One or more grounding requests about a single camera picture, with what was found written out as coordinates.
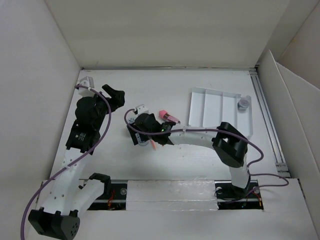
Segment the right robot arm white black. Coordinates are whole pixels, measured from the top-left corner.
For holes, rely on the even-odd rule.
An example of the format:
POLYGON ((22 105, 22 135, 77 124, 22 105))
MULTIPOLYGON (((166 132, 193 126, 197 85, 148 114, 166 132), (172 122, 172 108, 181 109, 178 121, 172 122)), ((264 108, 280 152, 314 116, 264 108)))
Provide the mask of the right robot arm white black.
POLYGON ((214 150, 231 175, 231 196, 240 199, 249 192, 251 177, 247 170, 248 139, 228 122, 214 129, 182 126, 175 122, 158 122, 155 115, 139 114, 134 120, 125 120, 132 141, 138 144, 153 140, 160 145, 191 145, 214 150))

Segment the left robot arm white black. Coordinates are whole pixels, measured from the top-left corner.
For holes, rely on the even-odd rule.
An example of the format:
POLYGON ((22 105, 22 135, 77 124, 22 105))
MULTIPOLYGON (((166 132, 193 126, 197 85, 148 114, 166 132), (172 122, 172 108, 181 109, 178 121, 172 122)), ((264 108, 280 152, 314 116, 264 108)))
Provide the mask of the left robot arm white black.
POLYGON ((53 183, 47 199, 28 215, 29 223, 39 235, 57 240, 74 239, 81 215, 97 198, 112 194, 108 175, 95 172, 82 187, 79 180, 94 149, 107 134, 100 133, 104 119, 110 119, 125 104, 125 92, 107 84, 102 89, 108 97, 89 86, 77 85, 76 89, 82 97, 76 103, 61 169, 43 184, 53 183))

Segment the orange highlighter pen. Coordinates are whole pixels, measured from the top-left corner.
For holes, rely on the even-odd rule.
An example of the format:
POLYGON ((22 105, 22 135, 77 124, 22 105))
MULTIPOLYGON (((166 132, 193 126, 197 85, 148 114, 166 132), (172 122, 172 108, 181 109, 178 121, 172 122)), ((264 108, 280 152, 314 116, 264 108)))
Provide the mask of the orange highlighter pen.
POLYGON ((156 151, 157 147, 156 147, 155 142, 152 139, 150 139, 150 143, 151 143, 152 148, 156 151))

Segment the pink capped marker case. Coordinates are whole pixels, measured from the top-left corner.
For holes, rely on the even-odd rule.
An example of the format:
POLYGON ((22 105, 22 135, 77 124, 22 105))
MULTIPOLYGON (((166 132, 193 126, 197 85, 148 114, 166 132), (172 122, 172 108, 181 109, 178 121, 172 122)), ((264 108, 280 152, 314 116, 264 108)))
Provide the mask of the pink capped marker case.
POLYGON ((164 120, 164 121, 166 121, 166 122, 173 122, 173 123, 176 123, 176 124, 180 124, 180 123, 181 123, 181 121, 180 121, 179 119, 177 119, 176 117, 170 115, 170 114, 169 114, 167 111, 165 111, 165 110, 160 110, 160 111, 158 112, 158 115, 159 115, 159 117, 160 117, 162 120, 164 120))

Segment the blue labelled round jar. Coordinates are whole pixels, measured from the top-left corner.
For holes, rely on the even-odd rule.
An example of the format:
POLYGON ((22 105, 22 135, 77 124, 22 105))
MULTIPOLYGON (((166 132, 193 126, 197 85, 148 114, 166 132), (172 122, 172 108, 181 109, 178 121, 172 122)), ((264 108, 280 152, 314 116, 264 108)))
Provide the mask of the blue labelled round jar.
POLYGON ((140 146, 146 146, 149 143, 147 140, 142 140, 139 133, 136 133, 135 136, 140 146))

